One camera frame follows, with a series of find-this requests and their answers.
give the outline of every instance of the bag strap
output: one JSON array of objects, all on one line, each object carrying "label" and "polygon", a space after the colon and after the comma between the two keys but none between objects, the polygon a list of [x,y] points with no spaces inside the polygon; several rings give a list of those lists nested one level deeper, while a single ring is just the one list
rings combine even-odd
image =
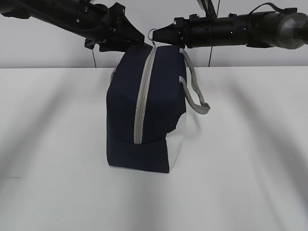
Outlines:
[{"label": "bag strap", "polygon": [[185,98],[187,99],[187,102],[190,105],[190,107],[192,107],[192,109],[196,113],[199,113],[201,115],[206,115],[209,112],[209,110],[211,109],[211,107],[208,105],[208,103],[206,103],[204,101],[204,97],[203,97],[202,92],[199,88],[198,79],[197,79],[195,69],[193,67],[193,63],[191,62],[188,53],[183,48],[180,48],[180,53],[183,54],[185,63],[187,64],[187,66],[189,67],[189,70],[191,72],[192,89],[194,90],[194,92],[197,93],[197,95],[199,97],[200,105],[197,105],[197,104],[194,103],[193,98],[192,98],[192,96],[191,96],[191,94],[188,90],[185,79],[182,76],[180,76],[179,80],[180,80],[180,83],[183,85]]}]

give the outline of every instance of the white table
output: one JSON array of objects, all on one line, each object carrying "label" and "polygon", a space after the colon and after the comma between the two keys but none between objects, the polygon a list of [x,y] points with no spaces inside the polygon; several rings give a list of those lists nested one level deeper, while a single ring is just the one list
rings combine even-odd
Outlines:
[{"label": "white table", "polygon": [[307,231],[308,67],[196,70],[158,174],[107,164],[111,69],[1,69],[0,231]]}]

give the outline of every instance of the zipper pull ring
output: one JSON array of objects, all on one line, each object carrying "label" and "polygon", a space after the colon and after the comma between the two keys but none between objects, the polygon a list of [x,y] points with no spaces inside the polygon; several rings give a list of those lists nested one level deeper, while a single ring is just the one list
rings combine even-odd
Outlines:
[{"label": "zipper pull ring", "polygon": [[150,33],[153,32],[153,31],[155,31],[155,30],[157,30],[157,29],[154,28],[154,29],[151,29],[151,30],[149,31],[149,33],[148,33],[148,39],[152,42],[153,46],[156,48],[157,46],[156,46],[156,44],[155,44],[155,41],[153,40],[153,38],[150,38]]}]

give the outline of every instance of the gray zipper tape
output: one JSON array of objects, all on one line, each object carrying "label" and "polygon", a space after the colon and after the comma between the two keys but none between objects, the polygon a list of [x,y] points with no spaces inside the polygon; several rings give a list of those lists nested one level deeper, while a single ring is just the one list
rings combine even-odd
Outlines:
[{"label": "gray zipper tape", "polygon": [[153,69],[153,64],[155,60],[157,48],[153,48],[149,54],[143,69],[143,74],[141,78],[139,94],[136,105],[135,113],[135,123],[134,123],[134,143],[141,144],[143,136],[143,123],[146,110],[146,103],[148,99],[149,86],[151,81],[151,74]]}]

